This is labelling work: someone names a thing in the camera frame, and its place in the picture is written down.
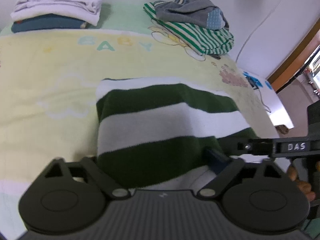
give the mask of screw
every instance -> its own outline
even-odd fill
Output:
[[[203,188],[199,193],[202,197],[212,197],[216,194],[216,192],[211,188]]]
[[[128,191],[124,188],[117,188],[112,192],[112,195],[115,197],[125,197],[127,194]]]

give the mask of white wall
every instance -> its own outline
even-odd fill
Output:
[[[294,80],[289,86],[278,93],[294,125],[294,128],[290,129],[288,134],[281,135],[281,138],[307,136],[307,108],[319,100],[319,98],[313,94],[313,89],[308,84],[305,76],[301,75],[300,77],[302,78],[302,83]]]
[[[16,0],[0,0],[0,29],[10,21]],[[155,0],[105,0],[108,3],[143,4]],[[280,0],[212,0],[224,12],[235,36],[230,56],[236,59],[255,27]],[[238,65],[264,78],[287,58],[320,16],[320,0],[283,0],[276,11],[252,35]]]

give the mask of cable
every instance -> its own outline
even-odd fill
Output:
[[[265,105],[265,103],[264,103],[263,100],[262,100],[262,94],[261,94],[260,88],[259,88],[258,86],[257,86],[257,88],[258,88],[258,91],[259,91],[259,94],[260,94],[260,99],[261,99],[262,105],[265,107],[265,110],[266,110],[268,113],[271,114],[271,109],[269,108],[269,106]]]
[[[160,33],[160,34],[162,34],[163,36],[165,36],[163,33],[161,33],[161,32],[152,32],[151,33],[151,36],[155,39],[155,41],[157,41],[157,42],[159,42],[159,43],[162,43],[162,44],[165,44],[165,45],[169,45],[169,46],[177,46],[177,45],[180,45],[180,44],[168,44],[168,43],[165,43],[165,42],[162,42],[162,41],[158,41],[158,40],[156,40],[156,38],[153,36],[153,34],[154,33]]]
[[[248,38],[246,39],[246,41],[244,42],[244,44],[242,45],[237,58],[236,58],[236,62],[238,62],[239,56],[242,52],[242,50],[244,49],[244,46],[247,44],[247,42],[249,41],[249,39],[251,38],[251,36],[255,33],[256,30],[258,30],[258,28],[269,18],[269,16],[276,10],[276,8],[279,6],[279,4],[282,2],[282,0],[280,0],[277,5],[268,13],[268,15],[263,19],[263,21],[250,33],[250,35],[248,36]]]

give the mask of striped towel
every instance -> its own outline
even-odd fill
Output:
[[[226,93],[178,78],[105,79],[96,97],[97,164],[126,188],[197,191],[215,177],[205,146],[256,137]]]
[[[320,239],[320,218],[307,219],[302,225],[301,230],[312,239]]]
[[[156,17],[153,3],[145,3],[143,9],[160,25],[182,39],[199,55],[225,54],[233,48],[233,35],[225,28],[209,30],[191,23],[163,22]]]

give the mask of hand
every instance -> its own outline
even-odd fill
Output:
[[[289,166],[287,175],[292,181],[295,181],[297,183],[298,188],[306,195],[309,201],[312,201],[316,198],[316,193],[311,191],[311,184],[305,181],[298,180],[298,172],[295,167]]]

